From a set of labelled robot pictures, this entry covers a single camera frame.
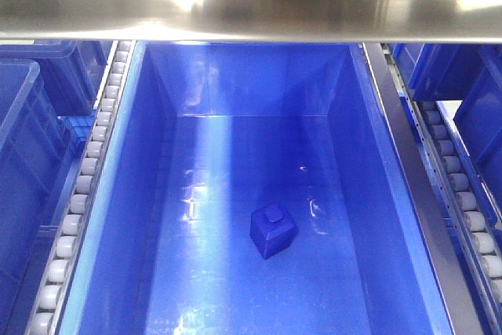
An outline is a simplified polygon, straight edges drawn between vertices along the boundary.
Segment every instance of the small blue object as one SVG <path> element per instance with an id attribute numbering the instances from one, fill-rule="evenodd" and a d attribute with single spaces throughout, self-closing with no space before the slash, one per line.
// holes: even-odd
<path id="1" fill-rule="evenodd" d="M 297 227 L 288 211 L 279 204 L 270 204 L 251 215 L 251 238 L 264 259 L 287 249 Z"/>

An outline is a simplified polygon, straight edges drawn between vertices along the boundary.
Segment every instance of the blue storage crate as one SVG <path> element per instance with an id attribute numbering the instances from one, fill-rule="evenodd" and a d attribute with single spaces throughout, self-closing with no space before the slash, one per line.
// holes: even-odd
<path id="1" fill-rule="evenodd" d="M 415 101 L 462 100 L 482 69 L 477 45 L 403 44 L 395 58 Z"/>
<path id="2" fill-rule="evenodd" d="M 0 58 L 36 60 L 45 91 L 58 115 L 88 115 L 107 64 L 109 43 L 36 40 L 0 45 Z"/>
<path id="3" fill-rule="evenodd" d="M 60 333 L 451 333 L 357 44 L 140 42 L 118 111 Z"/>
<path id="4" fill-rule="evenodd" d="M 392 48 L 392 56 L 405 84 L 409 84 L 423 47 L 423 43 L 396 43 Z"/>
<path id="5" fill-rule="evenodd" d="M 454 121 L 472 162 L 502 206 L 502 61 L 496 46 L 479 50 L 483 69 Z"/>
<path id="6" fill-rule="evenodd" d="M 38 64 L 0 60 L 0 333 L 69 141 Z"/>

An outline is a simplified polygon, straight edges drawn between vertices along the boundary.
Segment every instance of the bin floor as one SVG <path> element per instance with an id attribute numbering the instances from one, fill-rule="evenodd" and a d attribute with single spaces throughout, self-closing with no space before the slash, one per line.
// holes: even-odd
<path id="1" fill-rule="evenodd" d="M 326 117 L 170 118 L 134 334 L 370 333 Z M 251 212 L 299 228 L 263 260 Z"/>

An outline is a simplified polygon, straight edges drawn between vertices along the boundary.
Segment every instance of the white roller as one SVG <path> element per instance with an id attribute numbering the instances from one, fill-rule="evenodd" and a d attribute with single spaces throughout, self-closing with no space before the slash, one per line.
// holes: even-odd
<path id="1" fill-rule="evenodd" d="M 73 194 L 70 199 L 70 212 L 84 213 L 88 198 L 87 194 Z"/>
<path id="2" fill-rule="evenodd" d="M 425 111 L 424 121 L 428 125 L 439 125 L 442 123 L 441 114 L 439 114 L 439 111 Z"/>
<path id="3" fill-rule="evenodd" d="M 50 262 L 47 279 L 50 282 L 64 282 L 68 271 L 68 261 L 66 259 L 55 259 Z"/>
<path id="4" fill-rule="evenodd" d="M 485 217 L 481 212 L 467 211 L 464 212 L 465 224 L 470 231 L 482 231 L 485 229 Z"/>
<path id="5" fill-rule="evenodd" d="M 455 147 L 451 140 L 436 140 L 435 144 L 441 156 L 451 156 L 455 152 Z"/>
<path id="6" fill-rule="evenodd" d="M 469 179 L 463 173 L 449 174 L 448 180 L 454 191 L 466 191 L 469 188 Z"/>
<path id="7" fill-rule="evenodd" d="M 61 286 L 44 286 L 40 292 L 38 306 L 44 310 L 54 310 L 60 298 Z"/>
<path id="8" fill-rule="evenodd" d="M 460 159 L 456 156 L 442 156 L 442 165 L 448 174 L 459 173 L 462 170 Z"/>
<path id="9" fill-rule="evenodd" d="M 101 101 L 101 111 L 112 112 L 115 108 L 115 100 L 113 98 L 103 98 Z"/>
<path id="10" fill-rule="evenodd" d="M 105 86 L 104 87 L 104 98 L 117 98 L 119 89 L 120 89 L 120 87 L 117 85 Z"/>
<path id="11" fill-rule="evenodd" d="M 86 154 L 87 157 L 99 158 L 101 157 L 101 148 L 103 147 L 102 141 L 91 140 L 87 144 Z"/>
<path id="12" fill-rule="evenodd" d="M 111 65 L 111 72 L 114 74 L 123 74 L 126 70 L 126 64 L 123 62 L 115 62 Z"/>
<path id="13" fill-rule="evenodd" d="M 492 291 L 496 299 L 502 303 L 502 280 L 492 280 Z"/>
<path id="14" fill-rule="evenodd" d="M 99 160 L 94 157 L 86 157 L 82 160 L 82 168 L 80 171 L 86 176 L 93 176 L 96 174 L 97 162 Z"/>
<path id="15" fill-rule="evenodd" d="M 73 253 L 76 238 L 73 235 L 59 237 L 56 244 L 56 255 L 59 258 L 69 258 Z"/>
<path id="16" fill-rule="evenodd" d="M 490 254 L 495 250 L 493 237 L 488 233 L 478 231 L 472 234 L 472 242 L 481 254 Z"/>
<path id="17" fill-rule="evenodd" d="M 444 125 L 431 125 L 429 132 L 436 140 L 448 139 L 448 130 Z"/>
<path id="18" fill-rule="evenodd" d="M 37 313 L 30 324 L 30 335 L 47 335 L 53 321 L 53 313 Z"/>
<path id="19" fill-rule="evenodd" d="M 65 235 L 77 235 L 82 215 L 66 215 L 63 219 L 62 231 Z"/>
<path id="20" fill-rule="evenodd" d="M 96 115 L 96 124 L 98 126 L 109 126 L 111 113 L 109 111 L 99 111 Z"/>
<path id="21" fill-rule="evenodd" d="M 497 255 L 483 255 L 482 265 L 490 278 L 502 276 L 502 259 Z"/>
<path id="22" fill-rule="evenodd" d="M 78 176 L 77 183 L 75 184 L 75 190 L 77 194 L 88 194 L 91 192 L 91 186 L 93 185 L 93 176 Z"/>
<path id="23" fill-rule="evenodd" d="M 130 51 L 132 43 L 130 41 L 120 41 L 118 43 L 118 51 Z"/>
<path id="24" fill-rule="evenodd" d="M 436 110 L 436 103 L 434 101 L 424 101 L 421 103 L 422 110 L 433 111 Z"/>
<path id="25" fill-rule="evenodd" d="M 114 72 L 108 75 L 107 84 L 109 86 L 120 86 L 122 84 L 122 78 L 124 74 L 119 74 L 118 72 Z"/>
<path id="26" fill-rule="evenodd" d="M 107 127 L 95 126 L 93 128 L 93 140 L 94 141 L 104 141 L 106 136 L 107 136 Z"/>
<path id="27" fill-rule="evenodd" d="M 457 203 L 463 211 L 476 209 L 476 197 L 470 191 L 461 191 L 455 194 Z"/>
<path id="28" fill-rule="evenodd" d="M 127 56 L 129 55 L 128 52 L 126 51 L 118 51 L 116 54 L 115 54 L 115 61 L 116 62 L 127 62 Z"/>

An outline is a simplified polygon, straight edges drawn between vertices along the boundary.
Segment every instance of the blue cube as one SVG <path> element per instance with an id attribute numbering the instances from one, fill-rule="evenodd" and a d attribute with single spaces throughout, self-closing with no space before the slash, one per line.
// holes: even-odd
<path id="1" fill-rule="evenodd" d="M 264 259 L 288 248 L 297 231 L 295 221 L 279 204 L 270 204 L 251 214 L 251 239 Z"/>

